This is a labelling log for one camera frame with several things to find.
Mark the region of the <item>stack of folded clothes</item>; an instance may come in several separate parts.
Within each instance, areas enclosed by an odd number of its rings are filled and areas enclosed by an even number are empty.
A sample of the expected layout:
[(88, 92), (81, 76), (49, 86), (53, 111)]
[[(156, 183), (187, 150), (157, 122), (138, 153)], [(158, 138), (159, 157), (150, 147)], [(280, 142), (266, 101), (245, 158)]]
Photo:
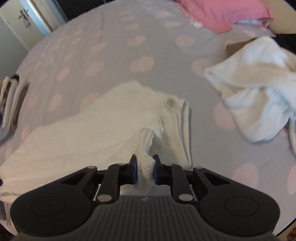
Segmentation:
[(29, 82), (15, 74), (1, 80), (1, 145), (15, 132)]

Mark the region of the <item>grey polka dot bedsheet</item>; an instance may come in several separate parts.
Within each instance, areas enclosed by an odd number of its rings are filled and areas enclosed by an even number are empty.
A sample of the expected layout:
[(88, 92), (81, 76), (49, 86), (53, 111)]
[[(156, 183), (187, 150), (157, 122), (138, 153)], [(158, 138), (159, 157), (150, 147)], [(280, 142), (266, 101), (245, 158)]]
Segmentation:
[(198, 30), (173, 1), (113, 1), (75, 18), (39, 42), (18, 68), (30, 85), (1, 162), (34, 129), (77, 115), (116, 85), (137, 81), (188, 101), (193, 164), (272, 196), (280, 206), (274, 231), (281, 232), (295, 218), (295, 156), (287, 131), (249, 143), (203, 76), (226, 59), (227, 44), (251, 34), (269, 31), (241, 25), (218, 35)]

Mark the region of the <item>black garment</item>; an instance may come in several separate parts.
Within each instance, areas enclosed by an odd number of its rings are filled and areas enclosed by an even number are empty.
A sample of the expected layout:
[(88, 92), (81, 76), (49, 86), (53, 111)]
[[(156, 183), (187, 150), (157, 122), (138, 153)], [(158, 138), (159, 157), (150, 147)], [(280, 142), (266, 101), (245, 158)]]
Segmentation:
[(273, 39), (279, 46), (296, 54), (296, 34), (277, 34)]

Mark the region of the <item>patterned pillow under pink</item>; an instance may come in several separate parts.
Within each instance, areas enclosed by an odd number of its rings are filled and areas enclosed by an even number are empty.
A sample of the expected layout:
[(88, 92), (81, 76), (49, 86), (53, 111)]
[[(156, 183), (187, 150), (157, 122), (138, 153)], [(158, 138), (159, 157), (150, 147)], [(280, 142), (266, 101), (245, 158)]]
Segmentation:
[(272, 21), (272, 19), (270, 19), (270, 18), (245, 19), (245, 20), (238, 21), (235, 24), (250, 25), (250, 26), (257, 27), (257, 28), (265, 29), (270, 24), (271, 21)]

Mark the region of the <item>grey striped garment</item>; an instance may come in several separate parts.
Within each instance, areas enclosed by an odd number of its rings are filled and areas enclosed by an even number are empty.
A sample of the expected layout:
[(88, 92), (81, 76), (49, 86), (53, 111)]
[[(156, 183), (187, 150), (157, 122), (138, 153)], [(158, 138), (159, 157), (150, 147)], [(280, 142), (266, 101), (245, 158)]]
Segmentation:
[(240, 49), (242, 49), (245, 45), (255, 41), (257, 38), (251, 38), (247, 41), (243, 41), (243, 42), (236, 42), (233, 44), (228, 44), (226, 46), (226, 55), (227, 57), (232, 56), (233, 54), (235, 54), (236, 52), (238, 52)]

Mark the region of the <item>cream door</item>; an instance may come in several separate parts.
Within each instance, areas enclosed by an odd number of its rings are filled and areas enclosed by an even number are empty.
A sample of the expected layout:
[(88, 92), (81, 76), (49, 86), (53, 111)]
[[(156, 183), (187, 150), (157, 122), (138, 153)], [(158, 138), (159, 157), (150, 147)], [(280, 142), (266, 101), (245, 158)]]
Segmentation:
[(1, 7), (1, 17), (27, 50), (45, 37), (34, 22), (40, 21), (32, 7), (28, 1), (7, 1)]

